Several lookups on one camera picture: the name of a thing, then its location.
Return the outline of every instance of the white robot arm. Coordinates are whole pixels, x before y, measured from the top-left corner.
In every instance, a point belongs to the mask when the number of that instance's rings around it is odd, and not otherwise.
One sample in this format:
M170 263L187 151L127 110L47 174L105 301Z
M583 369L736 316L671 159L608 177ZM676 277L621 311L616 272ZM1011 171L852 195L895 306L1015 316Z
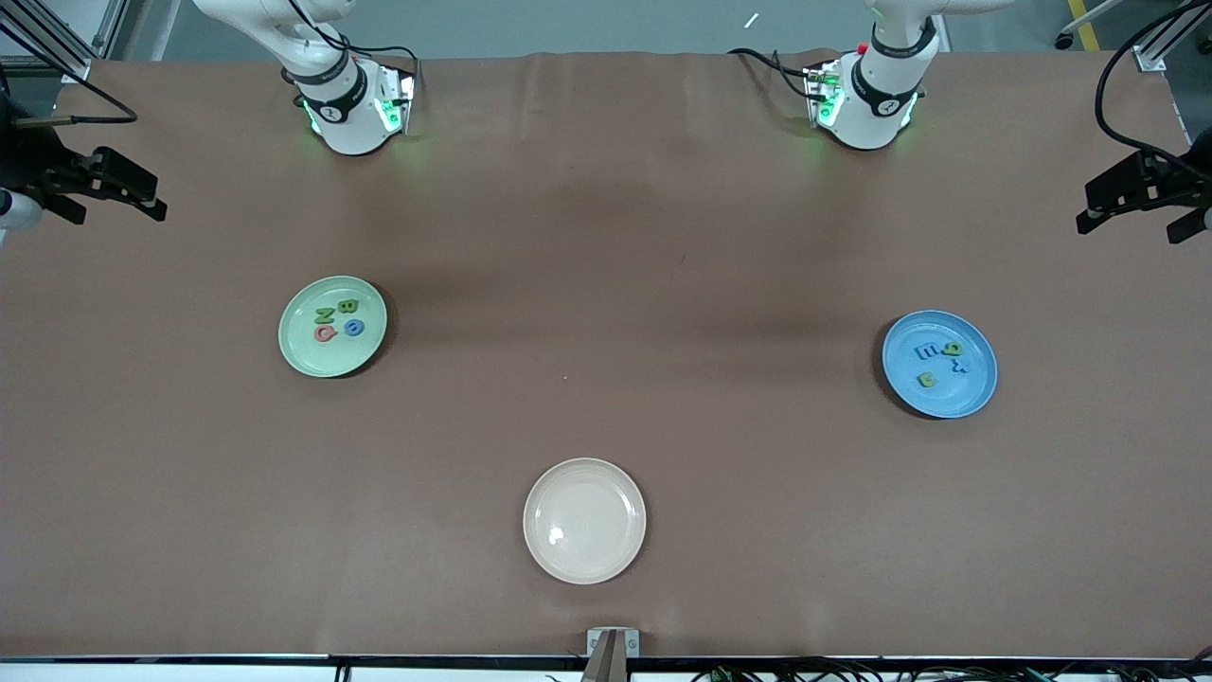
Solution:
M194 0L198 8L259 42L303 93L311 128L341 154L373 151L407 126L413 78L355 56L326 22L355 0Z
M921 76L938 53L932 15L978 15L1014 0L864 0L875 15L870 46L808 75L812 121L857 149L877 149L909 124Z
M29 229L42 218L42 207L38 201L0 189L0 229Z

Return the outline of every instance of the green plate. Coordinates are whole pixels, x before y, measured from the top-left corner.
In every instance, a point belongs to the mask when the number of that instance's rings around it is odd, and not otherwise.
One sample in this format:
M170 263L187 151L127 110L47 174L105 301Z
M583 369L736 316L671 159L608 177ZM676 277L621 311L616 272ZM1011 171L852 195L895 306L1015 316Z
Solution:
M371 360L385 333L383 296L368 281L338 274L291 298L278 322L278 348L308 377L341 377Z

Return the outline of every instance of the floor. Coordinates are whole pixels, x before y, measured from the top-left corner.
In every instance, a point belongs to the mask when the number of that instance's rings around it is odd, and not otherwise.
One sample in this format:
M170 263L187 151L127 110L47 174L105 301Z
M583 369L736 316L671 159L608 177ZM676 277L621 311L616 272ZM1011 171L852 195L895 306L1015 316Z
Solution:
M1094 23L1097 41L1104 50L1114 48L1147 18L1173 6L1168 0L1126 0ZM244 34L202 15L191 0L136 1L128 16L125 45L119 47L124 58L270 58ZM999 12L948 17L947 36L960 52L1052 51L1057 31L1071 18L1062 0L1019 0ZM859 0L361 0L337 25L362 45L405 44L425 58L467 58L573 51L725 52L739 46L783 52L851 48L869 36L871 19ZM1206 86L1212 82L1212 56L1196 52L1205 35L1197 31L1166 59L1167 78L1193 137L1212 126L1212 90ZM1079 42L1073 50L1081 47ZM27 103L48 107L47 92L53 92L53 84L40 87Z

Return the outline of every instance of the brown paper surface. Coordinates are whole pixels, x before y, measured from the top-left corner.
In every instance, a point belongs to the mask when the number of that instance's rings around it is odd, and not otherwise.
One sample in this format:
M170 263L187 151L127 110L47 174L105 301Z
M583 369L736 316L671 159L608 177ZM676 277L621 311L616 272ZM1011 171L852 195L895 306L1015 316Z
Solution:
M801 63L807 57L788 59ZM0 254L0 651L1189 655L1212 636L1212 239L1079 236L1127 154L1104 55L943 55L894 145L847 150L736 57L425 64L412 136L328 151L278 65L101 63L160 177ZM81 88L64 110L98 111ZM1109 116L1185 148L1157 74ZM376 282L366 372L275 329ZM991 339L989 407L891 401L920 308ZM521 532L549 466L644 492L634 564L579 588Z

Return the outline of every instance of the black cable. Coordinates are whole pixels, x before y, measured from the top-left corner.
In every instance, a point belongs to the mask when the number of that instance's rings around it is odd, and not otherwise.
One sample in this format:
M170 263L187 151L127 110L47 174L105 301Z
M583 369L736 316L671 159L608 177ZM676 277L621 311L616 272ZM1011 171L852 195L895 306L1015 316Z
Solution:
M805 92L804 90L800 90L799 87L796 87L794 82L791 82L791 76L789 76L787 74L787 69L783 68L783 62L778 61L778 50L774 50L774 53L773 53L772 57L774 59L774 69L778 70L778 74L783 76L783 82L785 82L787 86L791 88L791 92L795 92L796 94L799 94L800 97L804 97L805 99L812 99L813 102L824 102L825 101L825 96L824 94L817 94L816 92ZM804 76L804 71L800 71L800 76L801 78Z
M741 55L743 57L753 57L754 59L758 59L759 62L766 64L767 67L770 67L772 69L782 69L783 73L785 73L785 74L789 74L789 75L804 75L802 70L800 70L800 69L793 69L790 67L781 67L779 64L776 64L774 61L771 59L770 57L767 57L766 55L762 55L761 52L759 52L756 50L750 50L748 47L737 47L736 50L728 50L728 55ZM817 63L817 64L808 64L808 68L819 67L824 62L821 62L821 63Z
M715 672L715 666L711 666L711 667L709 667L709 669L699 672L694 677L691 677L690 682L698 682L699 680L702 680L703 677L708 677L713 672Z
M298 15L301 19L303 19L303 23L305 23L308 28L310 28L311 30L316 31L320 35L320 38L328 44L330 47L333 47L336 50L349 50L350 52L356 52L364 57L370 57L372 52L400 51L407 53L408 57L417 63L417 68L418 69L421 68L421 59L417 58L416 52L408 50L404 45L390 45L388 47L360 47L350 42L349 39L345 38L344 35L342 35L341 40L338 41L331 35L320 30L320 27L318 27L310 18L308 18L308 16L303 12L303 8L299 7L296 0L287 0L287 1L291 4L291 7L295 8L295 13Z
M12 15L10 15L6 10L0 10L0 11L4 11L4 13L10 18L10 21L13 21L13 22L17 21L16 17L13 17ZM73 73L72 69L67 68L67 65L59 63L58 59L52 59L50 56L39 52L29 42L27 42L23 38L21 38L19 35L17 35L17 33L15 30L10 29L4 23L0 23L0 31L4 31L5 35L7 35L8 38L11 38L13 40L13 42L16 42L17 45L21 45L21 47L23 50L25 50L27 52L29 52L30 55L33 55L33 56L38 57L39 59L46 62L55 70L59 71L61 74L70 78L72 80L79 82L80 85L85 86L85 88L87 88L90 92L92 92L93 94L96 94L96 96L101 97L102 99L109 102L110 104L118 107L119 109L122 110L124 114L126 114L125 116L78 116L78 115L74 115L74 114L69 115L69 116L65 116L73 124L79 124L79 122L124 124L124 122L135 122L135 121L139 120L139 115L135 113L135 109L132 109L132 108L127 107L126 104L119 102L118 98L115 98L110 93L105 92L104 90L97 87L96 85L93 85L93 84L91 84L91 82L81 79L75 73ZM8 88L8 85L7 85L7 81L6 81L5 82L5 90L7 90L7 88Z
M758 674L737 667L733 665L720 665L718 666L721 672L728 676L731 682L762 682Z
M808 657L808 658L795 659L789 663L791 665L793 675L795 676L797 682L804 682L804 677L799 675L801 671L816 672L821 671L822 669L824 669L824 672L821 672L819 675L813 677L811 682L821 682L822 680L830 676L836 677L841 682L851 682L850 678L846 677L846 675L853 677L854 682L868 682L867 677L868 675L875 677L876 682L885 682L884 676L880 672L868 666L867 664L857 660Z
M783 62L778 59L778 50L774 50L772 57L766 57L761 52L758 52L756 50L750 50L748 47L737 47L736 50L728 50L728 55L741 55L742 57L753 57L759 62L766 64L767 67L777 70L778 74L783 76L783 82L785 82L787 86L791 88L791 92L795 92L796 94L804 97L805 99L812 99L813 102L825 101L825 97L823 94L805 92L799 87L796 87L795 84L791 82L790 76L797 75L800 78L804 78L804 69L812 69L819 67L821 64L824 64L825 62L831 62L833 59L825 59L824 62L816 62L806 67L802 67L800 69L793 69L790 67L784 67Z
M332 682L349 682L349 678L353 677L353 675L354 669L349 665L349 661L337 659L337 674L332 676Z
M1064 667L1062 667L1060 670L1053 672L1052 675L1048 675L1047 677L1048 677L1048 680L1056 680L1057 677L1060 677L1062 675L1064 675L1065 672L1068 672L1069 669L1073 667L1073 666L1075 666L1075 665L1077 665L1077 661L1071 660L1071 661L1067 663L1064 665Z
M1016 672L995 672L987 667L957 667L950 665L934 665L914 671L909 675L909 682L917 682L917 677L927 672L957 672L961 677L948 677L945 682L1022 682Z
M1179 7L1176 7L1174 10L1171 10L1171 11L1166 12L1165 15L1162 15L1162 16L1157 17L1156 19L1154 19L1154 21L1149 22L1148 24L1145 24L1144 28L1142 28L1140 30L1136 31L1132 35L1132 38L1128 38L1124 42L1124 45L1121 45L1120 48L1116 50L1114 55L1111 55L1110 61L1107 62L1107 65L1103 68L1102 75L1098 76L1098 87L1094 88L1094 120L1098 122L1098 127L1103 132L1105 132L1108 137L1110 137L1111 139L1114 139L1114 141L1116 141L1116 142L1119 142L1121 144L1127 144L1128 147L1134 147L1134 148L1137 148L1137 149L1139 149L1142 151L1148 151L1148 153L1155 155L1155 156L1160 156L1160 157L1170 161L1174 166L1178 166L1178 167L1185 170L1187 172L1194 174L1195 177L1202 179L1204 182L1212 182L1212 174L1210 174L1208 172L1202 171L1202 170L1200 170L1200 168L1197 168L1197 167L1188 164L1187 161L1179 159L1177 155L1171 154L1170 151L1167 151L1167 150L1165 150L1165 149L1162 149L1160 147L1155 147L1153 144L1149 144L1148 142L1142 142L1142 141L1136 139L1133 137L1128 137L1127 134L1124 134L1122 132L1120 132L1120 131L1115 130L1114 127L1111 127L1111 125L1109 122L1107 122L1107 116L1103 114L1103 97L1104 97L1104 93L1105 93L1105 90L1107 90L1107 80L1111 75L1111 69L1115 68L1115 64L1120 61L1120 58L1124 57L1124 55L1126 55L1130 50L1132 50L1132 46L1136 45L1136 42L1138 40L1140 40L1142 38L1144 38L1145 34L1148 34L1150 30L1160 27L1161 24L1164 24L1166 22L1170 22L1170 21L1176 21L1176 19L1178 19L1178 17L1180 17L1182 15L1184 15L1184 13L1187 13L1187 12L1194 10L1194 8L1205 7L1205 6L1208 6L1208 5L1212 5L1212 0L1193 0L1191 2L1188 2L1187 5L1182 5Z

